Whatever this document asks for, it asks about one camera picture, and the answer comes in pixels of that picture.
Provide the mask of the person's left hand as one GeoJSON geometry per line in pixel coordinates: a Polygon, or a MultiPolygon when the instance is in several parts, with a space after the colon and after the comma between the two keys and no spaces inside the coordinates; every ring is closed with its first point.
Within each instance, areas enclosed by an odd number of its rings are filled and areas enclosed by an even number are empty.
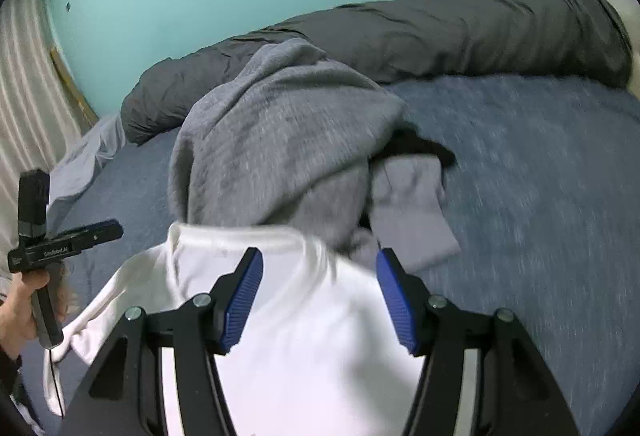
{"type": "Polygon", "coordinates": [[[37,337],[37,325],[32,316],[32,296],[44,288],[50,274],[35,270],[14,274],[6,301],[1,305],[1,348],[12,360],[17,360],[23,346],[37,337]]]}

